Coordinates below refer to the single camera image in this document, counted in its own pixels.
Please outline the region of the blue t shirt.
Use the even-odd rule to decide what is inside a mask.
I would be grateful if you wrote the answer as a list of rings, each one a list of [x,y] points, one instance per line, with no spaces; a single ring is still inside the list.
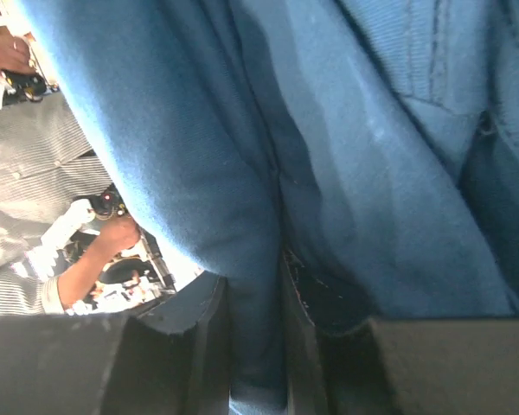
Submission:
[[[335,325],[519,316],[519,1],[22,1],[131,213],[227,279],[233,414],[283,414],[279,263]]]

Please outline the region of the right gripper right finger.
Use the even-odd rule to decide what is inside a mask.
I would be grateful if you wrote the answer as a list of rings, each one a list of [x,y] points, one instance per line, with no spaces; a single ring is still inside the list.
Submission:
[[[291,414],[519,414],[519,319],[386,320],[287,253],[281,265]]]

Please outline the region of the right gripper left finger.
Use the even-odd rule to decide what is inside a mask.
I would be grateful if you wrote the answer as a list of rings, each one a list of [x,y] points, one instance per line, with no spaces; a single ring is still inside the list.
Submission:
[[[0,414],[225,414],[226,283],[140,316],[0,316]]]

